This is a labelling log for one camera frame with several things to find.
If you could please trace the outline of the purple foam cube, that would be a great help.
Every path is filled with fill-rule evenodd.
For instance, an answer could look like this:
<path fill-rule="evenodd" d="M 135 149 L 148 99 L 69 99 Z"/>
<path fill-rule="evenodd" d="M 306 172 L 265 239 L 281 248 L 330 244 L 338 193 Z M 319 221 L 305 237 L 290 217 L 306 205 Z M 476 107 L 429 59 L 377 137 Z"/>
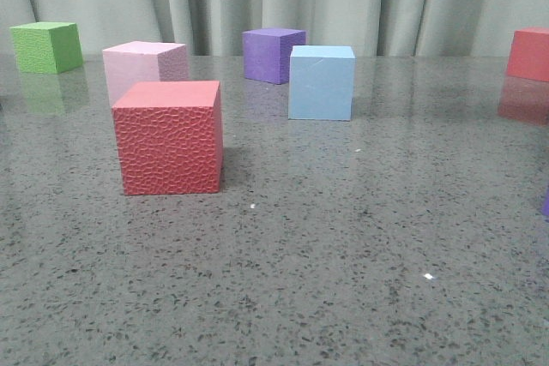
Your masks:
<path fill-rule="evenodd" d="M 272 84 L 289 82 L 290 56 L 295 45 L 306 44 L 306 31 L 260 28 L 242 32 L 244 77 Z"/>

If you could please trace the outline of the pink foam cube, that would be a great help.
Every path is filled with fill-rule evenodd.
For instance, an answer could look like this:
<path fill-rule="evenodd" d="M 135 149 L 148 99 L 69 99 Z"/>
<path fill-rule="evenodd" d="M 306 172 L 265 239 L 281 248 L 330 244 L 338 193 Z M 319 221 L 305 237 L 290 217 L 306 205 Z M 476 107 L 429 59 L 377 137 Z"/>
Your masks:
<path fill-rule="evenodd" d="M 102 51 L 109 104 L 139 81 L 187 81 L 187 45 L 132 41 Z"/>

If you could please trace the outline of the green foam cube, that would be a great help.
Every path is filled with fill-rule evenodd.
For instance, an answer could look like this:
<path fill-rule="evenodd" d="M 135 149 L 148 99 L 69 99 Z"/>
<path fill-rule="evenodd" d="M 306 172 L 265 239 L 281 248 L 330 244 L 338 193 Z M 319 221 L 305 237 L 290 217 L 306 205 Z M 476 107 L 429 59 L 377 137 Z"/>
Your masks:
<path fill-rule="evenodd" d="M 60 74 L 83 65 L 78 26 L 74 22 L 42 21 L 9 30 L 21 72 Z"/>

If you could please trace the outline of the light blue foam cube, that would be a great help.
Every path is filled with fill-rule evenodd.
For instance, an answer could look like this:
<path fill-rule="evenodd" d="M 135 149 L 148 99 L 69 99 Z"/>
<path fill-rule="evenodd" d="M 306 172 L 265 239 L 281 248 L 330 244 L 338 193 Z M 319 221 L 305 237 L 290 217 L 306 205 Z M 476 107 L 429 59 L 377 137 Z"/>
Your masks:
<path fill-rule="evenodd" d="M 296 45 L 290 56 L 288 117 L 348 121 L 355 55 L 349 46 Z"/>

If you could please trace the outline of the red foam cube far right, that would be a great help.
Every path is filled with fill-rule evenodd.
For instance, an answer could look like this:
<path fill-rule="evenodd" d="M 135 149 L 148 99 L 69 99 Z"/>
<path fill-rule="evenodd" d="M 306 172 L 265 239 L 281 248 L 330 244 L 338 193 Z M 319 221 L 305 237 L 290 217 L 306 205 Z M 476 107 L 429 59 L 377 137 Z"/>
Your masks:
<path fill-rule="evenodd" d="M 546 27 L 516 30 L 506 75 L 548 82 L 549 31 Z"/>

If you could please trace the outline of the purple cube at right edge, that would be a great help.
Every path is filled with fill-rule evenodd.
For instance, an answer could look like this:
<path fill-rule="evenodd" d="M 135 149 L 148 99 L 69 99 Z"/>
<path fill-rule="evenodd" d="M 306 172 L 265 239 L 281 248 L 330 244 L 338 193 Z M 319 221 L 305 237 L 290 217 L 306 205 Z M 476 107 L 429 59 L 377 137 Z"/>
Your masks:
<path fill-rule="evenodd" d="M 541 208 L 541 213 L 544 215 L 544 216 L 549 216 L 549 189 L 546 190 L 546 195 L 545 195 L 545 198 L 544 198 L 544 202 L 543 202 L 543 205 L 542 205 L 542 208 Z"/>

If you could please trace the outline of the red textured foam cube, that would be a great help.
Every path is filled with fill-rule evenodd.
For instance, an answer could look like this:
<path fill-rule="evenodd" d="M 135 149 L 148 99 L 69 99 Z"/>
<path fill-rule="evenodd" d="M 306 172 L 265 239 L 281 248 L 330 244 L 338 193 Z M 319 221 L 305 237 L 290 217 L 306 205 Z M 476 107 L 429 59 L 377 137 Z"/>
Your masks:
<path fill-rule="evenodd" d="M 126 195 L 219 191 L 219 81 L 137 82 L 112 117 Z"/>

